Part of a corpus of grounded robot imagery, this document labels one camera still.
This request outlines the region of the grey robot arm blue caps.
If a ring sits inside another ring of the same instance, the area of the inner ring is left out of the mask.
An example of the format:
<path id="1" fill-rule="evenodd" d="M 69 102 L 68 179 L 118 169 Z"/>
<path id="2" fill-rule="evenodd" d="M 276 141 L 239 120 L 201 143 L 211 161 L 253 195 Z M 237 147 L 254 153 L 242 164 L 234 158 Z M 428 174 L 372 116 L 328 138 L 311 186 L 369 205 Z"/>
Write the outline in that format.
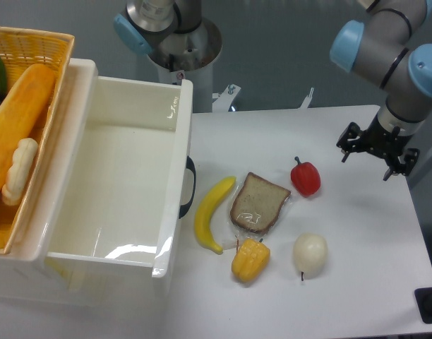
<path id="1" fill-rule="evenodd" d="M 388 97 L 367 129 L 350 123 L 337 146 L 344 155 L 369 153 L 383 159 L 388 176 L 417 182 L 432 167 L 408 142 L 432 110 L 432 44 L 406 44 L 432 12 L 432 1 L 363 1 L 368 23 L 346 23 L 330 60 L 370 81 Z M 210 85 L 222 49 L 217 27 L 204 18 L 199 1 L 128 1 L 113 21 L 121 41 L 147 55 L 164 83 L 182 78 Z"/>

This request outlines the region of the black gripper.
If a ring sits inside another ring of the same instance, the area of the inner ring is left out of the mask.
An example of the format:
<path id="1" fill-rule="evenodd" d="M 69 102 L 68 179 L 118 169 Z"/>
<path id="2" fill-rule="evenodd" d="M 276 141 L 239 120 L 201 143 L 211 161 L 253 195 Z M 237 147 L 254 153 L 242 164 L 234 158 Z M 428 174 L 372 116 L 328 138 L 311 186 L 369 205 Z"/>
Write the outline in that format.
<path id="1" fill-rule="evenodd" d="M 367 152 L 386 162 L 388 170 L 383 181 L 399 174 L 408 177 L 417 164 L 420 150 L 406 149 L 411 136 L 402 136 L 400 130 L 398 126 L 392 127 L 392 131 L 385 129 L 379 122 L 379 114 L 375 115 L 365 131 L 351 122 L 336 143 L 343 154 L 342 162 L 346 162 L 351 153 Z"/>

